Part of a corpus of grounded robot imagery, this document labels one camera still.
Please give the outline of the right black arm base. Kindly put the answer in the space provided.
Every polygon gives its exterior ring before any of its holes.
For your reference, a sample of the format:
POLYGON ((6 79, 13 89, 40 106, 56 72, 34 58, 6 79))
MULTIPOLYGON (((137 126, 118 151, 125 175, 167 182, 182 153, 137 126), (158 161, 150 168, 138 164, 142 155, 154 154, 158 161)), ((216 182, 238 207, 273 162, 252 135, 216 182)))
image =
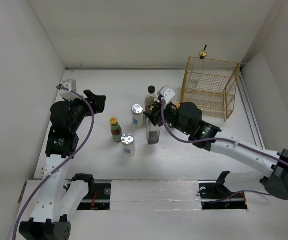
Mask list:
POLYGON ((202 210, 247 210, 245 194, 234 192, 226 186, 226 177, 230 171, 223 171, 216 180, 200 180, 199 190, 196 194, 200 197, 202 210))

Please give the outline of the rear silver-lid spice jar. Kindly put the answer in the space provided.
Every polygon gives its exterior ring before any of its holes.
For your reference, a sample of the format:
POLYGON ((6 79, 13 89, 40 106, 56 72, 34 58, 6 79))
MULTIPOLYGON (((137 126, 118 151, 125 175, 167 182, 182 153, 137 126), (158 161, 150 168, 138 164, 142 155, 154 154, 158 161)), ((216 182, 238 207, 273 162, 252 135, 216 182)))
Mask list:
POLYGON ((144 125, 144 107, 140 103, 136 103, 131 108, 132 123, 141 128, 144 125))

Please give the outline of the aluminium side rail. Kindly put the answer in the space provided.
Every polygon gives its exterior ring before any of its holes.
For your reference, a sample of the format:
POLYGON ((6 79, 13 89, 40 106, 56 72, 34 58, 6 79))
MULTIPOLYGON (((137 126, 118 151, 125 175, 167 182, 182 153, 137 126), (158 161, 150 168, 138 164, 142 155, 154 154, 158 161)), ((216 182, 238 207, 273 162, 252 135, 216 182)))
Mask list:
POLYGON ((253 137, 253 141, 255 143, 256 146, 261 147, 261 148, 265 148, 265 143, 256 119, 256 115, 254 113, 252 104, 251 104, 251 100, 249 98, 249 94, 246 88, 246 84, 245 81, 243 79, 243 74, 242 74, 242 69, 240 68, 239 70, 239 80, 238 80, 238 91, 239 91, 239 95, 241 98, 241 102, 246 114, 246 118, 251 130, 251 134, 253 137))

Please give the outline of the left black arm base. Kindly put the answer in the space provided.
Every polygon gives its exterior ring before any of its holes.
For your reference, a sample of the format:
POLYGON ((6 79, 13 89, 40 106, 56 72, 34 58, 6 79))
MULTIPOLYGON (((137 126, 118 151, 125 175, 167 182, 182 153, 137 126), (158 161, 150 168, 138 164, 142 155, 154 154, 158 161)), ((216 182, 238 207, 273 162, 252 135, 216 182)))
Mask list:
POLYGON ((66 194, 77 184, 86 183, 86 195, 82 198, 77 210, 79 211, 108 211, 110 210, 112 182, 110 180, 95 180, 92 174, 77 173, 67 185, 66 194))

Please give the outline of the dark-filled gold-spout oil bottle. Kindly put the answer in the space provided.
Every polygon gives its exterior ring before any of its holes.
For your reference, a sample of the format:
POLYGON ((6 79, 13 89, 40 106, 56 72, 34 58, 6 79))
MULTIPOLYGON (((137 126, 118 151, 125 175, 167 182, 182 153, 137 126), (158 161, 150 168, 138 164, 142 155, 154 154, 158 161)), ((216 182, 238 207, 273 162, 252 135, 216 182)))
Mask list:
POLYGON ((159 143, 161 133, 161 126, 154 126, 148 119, 146 122, 146 139, 149 145, 155 145, 159 143))

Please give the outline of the right yellow-cap sauce bottle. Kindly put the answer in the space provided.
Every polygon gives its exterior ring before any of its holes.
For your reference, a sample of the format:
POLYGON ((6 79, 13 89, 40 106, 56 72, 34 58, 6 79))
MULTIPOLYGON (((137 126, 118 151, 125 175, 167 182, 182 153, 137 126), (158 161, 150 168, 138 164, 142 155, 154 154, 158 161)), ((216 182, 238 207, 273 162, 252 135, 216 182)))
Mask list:
POLYGON ((176 103, 174 103, 174 105, 175 105, 177 108, 179 108, 181 104, 180 104, 179 102, 176 102, 176 103))

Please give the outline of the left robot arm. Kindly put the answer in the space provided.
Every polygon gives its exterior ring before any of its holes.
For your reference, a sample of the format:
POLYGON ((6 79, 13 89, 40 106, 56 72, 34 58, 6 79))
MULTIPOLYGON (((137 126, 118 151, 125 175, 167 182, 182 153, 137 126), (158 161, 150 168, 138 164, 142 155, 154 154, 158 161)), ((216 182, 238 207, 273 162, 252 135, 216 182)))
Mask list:
POLYGON ((68 96, 50 108, 51 128, 46 144, 46 159, 42 182, 30 195, 20 211, 12 239, 21 234, 26 240, 67 240, 71 235, 71 218, 83 198, 95 194, 95 179, 91 174, 76 174, 64 190, 68 170, 79 144, 77 130, 86 117, 105 110, 107 97, 85 90, 84 95, 59 86, 68 96))

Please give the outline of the front silver-lid spice jar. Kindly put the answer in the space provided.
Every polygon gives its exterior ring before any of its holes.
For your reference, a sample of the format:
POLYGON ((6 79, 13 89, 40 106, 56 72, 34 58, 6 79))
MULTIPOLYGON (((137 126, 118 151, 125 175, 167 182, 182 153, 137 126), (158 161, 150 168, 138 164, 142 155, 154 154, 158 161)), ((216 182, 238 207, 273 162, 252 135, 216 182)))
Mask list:
POLYGON ((136 152, 135 137, 131 133, 124 133, 121 136, 123 152, 128 156, 133 156, 136 152))

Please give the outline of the yellow-cap sauce bottle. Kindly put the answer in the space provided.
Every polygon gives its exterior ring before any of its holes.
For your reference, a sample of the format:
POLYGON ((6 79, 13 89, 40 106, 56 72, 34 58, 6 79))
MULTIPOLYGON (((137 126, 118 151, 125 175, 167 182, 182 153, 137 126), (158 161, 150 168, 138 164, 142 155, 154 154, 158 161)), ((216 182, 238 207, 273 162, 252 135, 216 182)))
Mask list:
POLYGON ((109 122, 113 140, 115 142, 121 142, 123 132, 121 126, 118 123, 118 119, 116 117, 111 117, 109 122))
POLYGON ((174 105, 175 105, 177 108, 179 108, 181 104, 180 104, 179 102, 176 102, 176 103, 174 103, 174 105))

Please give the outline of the clear oil bottle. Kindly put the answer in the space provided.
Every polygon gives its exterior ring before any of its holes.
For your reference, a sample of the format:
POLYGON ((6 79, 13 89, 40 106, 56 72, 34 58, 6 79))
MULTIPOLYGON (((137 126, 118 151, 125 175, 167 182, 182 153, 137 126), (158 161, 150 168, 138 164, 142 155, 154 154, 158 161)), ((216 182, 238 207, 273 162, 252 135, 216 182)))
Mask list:
POLYGON ((199 52, 198 57, 189 57, 188 63, 188 86, 192 89, 197 89, 204 74, 205 59, 208 55, 206 44, 202 51, 199 52))

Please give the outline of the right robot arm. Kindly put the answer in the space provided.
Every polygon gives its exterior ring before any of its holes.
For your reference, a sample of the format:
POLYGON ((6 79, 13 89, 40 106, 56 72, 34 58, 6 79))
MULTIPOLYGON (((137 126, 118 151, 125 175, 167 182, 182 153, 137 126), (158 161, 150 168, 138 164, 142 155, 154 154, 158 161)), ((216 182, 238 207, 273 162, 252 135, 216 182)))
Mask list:
POLYGON ((288 200, 288 150, 281 152, 251 146, 234 137, 224 137, 222 130, 202 119, 203 113, 192 102, 179 106, 155 102, 143 113, 154 126, 173 127, 188 136, 177 141, 239 161, 263 175, 260 183, 266 192, 278 199, 288 200))

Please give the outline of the left yellow-cap sauce bottle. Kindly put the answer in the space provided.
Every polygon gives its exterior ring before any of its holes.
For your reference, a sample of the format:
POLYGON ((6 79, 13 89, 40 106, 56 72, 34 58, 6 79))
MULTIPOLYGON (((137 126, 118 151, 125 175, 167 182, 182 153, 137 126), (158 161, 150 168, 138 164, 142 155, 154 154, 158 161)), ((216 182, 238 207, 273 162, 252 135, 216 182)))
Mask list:
POLYGON ((121 142, 123 132, 121 126, 118 123, 118 119, 116 117, 111 117, 109 122, 113 140, 115 142, 121 142))

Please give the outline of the white foam front board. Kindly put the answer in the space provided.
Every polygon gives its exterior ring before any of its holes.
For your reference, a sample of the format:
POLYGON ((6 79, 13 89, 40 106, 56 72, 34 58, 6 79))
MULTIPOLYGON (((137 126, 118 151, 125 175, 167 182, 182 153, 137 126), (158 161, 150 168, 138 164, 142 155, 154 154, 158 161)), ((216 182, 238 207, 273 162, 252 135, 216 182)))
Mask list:
POLYGON ((197 180, 114 180, 110 210, 195 212, 202 209, 197 180))

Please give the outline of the silver-lid spice jar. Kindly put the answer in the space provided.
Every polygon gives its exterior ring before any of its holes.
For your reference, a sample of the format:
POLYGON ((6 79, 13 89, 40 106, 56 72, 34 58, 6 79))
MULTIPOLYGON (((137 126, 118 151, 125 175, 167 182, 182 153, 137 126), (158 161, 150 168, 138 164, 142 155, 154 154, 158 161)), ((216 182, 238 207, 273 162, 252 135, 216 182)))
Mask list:
POLYGON ((133 156, 136 152, 135 137, 131 133, 124 133, 121 136, 123 152, 128 156, 133 156))
POLYGON ((144 107, 140 103, 136 103, 131 108, 132 123, 141 128, 144 125, 144 107))

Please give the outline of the clear bottle black cap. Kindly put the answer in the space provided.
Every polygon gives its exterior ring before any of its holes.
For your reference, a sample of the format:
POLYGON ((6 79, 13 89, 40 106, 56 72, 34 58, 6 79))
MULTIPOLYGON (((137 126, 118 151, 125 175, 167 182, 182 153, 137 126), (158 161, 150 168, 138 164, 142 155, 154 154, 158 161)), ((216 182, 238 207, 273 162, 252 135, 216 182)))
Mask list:
POLYGON ((150 113, 151 107, 158 99, 158 96, 156 95, 156 88, 153 85, 150 85, 148 87, 148 95, 145 97, 144 105, 145 105, 145 111, 150 113))

